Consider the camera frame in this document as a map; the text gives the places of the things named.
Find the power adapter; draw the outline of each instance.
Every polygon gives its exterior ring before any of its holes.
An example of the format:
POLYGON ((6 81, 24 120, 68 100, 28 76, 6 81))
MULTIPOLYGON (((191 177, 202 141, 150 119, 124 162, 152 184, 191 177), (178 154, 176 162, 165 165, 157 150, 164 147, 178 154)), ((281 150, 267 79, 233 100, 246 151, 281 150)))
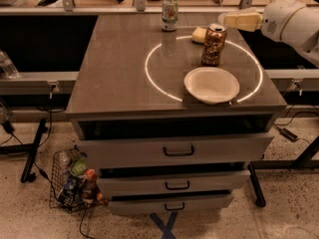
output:
POLYGON ((287 128, 282 128, 279 132, 281 135, 283 135, 292 142, 295 142, 298 139, 298 136, 290 130, 288 130, 287 128))

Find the clear plastic bottle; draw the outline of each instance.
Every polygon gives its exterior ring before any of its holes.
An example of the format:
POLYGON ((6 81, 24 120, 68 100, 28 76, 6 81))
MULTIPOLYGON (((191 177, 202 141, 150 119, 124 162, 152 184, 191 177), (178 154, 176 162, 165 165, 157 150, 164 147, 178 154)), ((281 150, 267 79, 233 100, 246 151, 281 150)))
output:
POLYGON ((1 51, 1 50, 0 50, 0 68, 3 69, 4 73, 9 79, 17 79, 21 77, 21 75, 19 74, 19 71, 13 65, 9 56, 4 51, 1 51))

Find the brown can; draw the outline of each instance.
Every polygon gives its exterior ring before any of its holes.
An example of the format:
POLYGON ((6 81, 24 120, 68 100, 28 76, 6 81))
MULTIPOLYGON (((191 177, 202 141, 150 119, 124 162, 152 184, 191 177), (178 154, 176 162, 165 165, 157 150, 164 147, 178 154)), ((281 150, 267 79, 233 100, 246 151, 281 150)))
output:
POLYGON ((218 66, 220 55, 227 37, 226 28, 219 24, 211 24, 206 30, 203 42, 201 61, 204 64, 218 66))

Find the concrete floor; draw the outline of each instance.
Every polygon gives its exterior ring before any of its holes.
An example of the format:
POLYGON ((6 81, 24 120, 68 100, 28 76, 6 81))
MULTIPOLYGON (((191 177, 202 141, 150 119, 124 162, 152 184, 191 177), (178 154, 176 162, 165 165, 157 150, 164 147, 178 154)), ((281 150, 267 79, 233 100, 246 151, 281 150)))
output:
MULTIPOLYGON (((22 142, 33 141, 39 118, 48 118, 48 115, 21 114, 12 117, 15 134, 22 142)), ((290 119, 279 119, 277 123, 286 123, 290 119)), ((286 127, 300 138, 312 141, 319 132, 319 119, 309 114, 294 119, 286 127)), ((295 158, 308 145, 302 139, 290 142, 274 128, 271 132, 275 138, 265 153, 265 159, 295 158)), ((8 134, 0 128, 0 142, 7 138, 8 134)), ((51 135, 39 148, 36 163, 51 177, 54 153, 72 148, 76 142, 72 125, 62 115, 53 114, 51 135)), ((18 142, 11 139, 8 143, 18 142)), ((79 231, 84 211, 70 214, 50 208, 50 184, 35 166, 36 180, 20 182, 25 162, 26 155, 0 156, 0 238, 85 238, 79 231)), ((257 170, 257 174, 267 202, 264 208, 255 205, 255 194, 248 180, 241 189, 233 191, 234 200, 228 208, 180 212, 172 229, 166 228, 171 218, 169 214, 157 214, 163 223, 161 231, 149 215, 114 216, 106 206, 98 206, 88 210, 82 231, 91 237, 106 239, 319 238, 318 170, 257 170)))

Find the blue tape cross mark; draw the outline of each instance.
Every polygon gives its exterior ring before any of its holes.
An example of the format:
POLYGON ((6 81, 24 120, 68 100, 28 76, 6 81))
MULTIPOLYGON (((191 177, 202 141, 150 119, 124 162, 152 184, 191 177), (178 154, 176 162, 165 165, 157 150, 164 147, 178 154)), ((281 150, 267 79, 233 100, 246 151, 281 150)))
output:
POLYGON ((162 221, 155 213, 152 213, 150 215, 150 218, 152 219, 152 221, 157 225, 157 227, 162 232, 161 239, 175 239, 175 236, 171 233, 171 230, 172 230, 173 224, 175 223, 177 215, 178 215, 177 211, 171 212, 166 226, 163 225, 162 221))

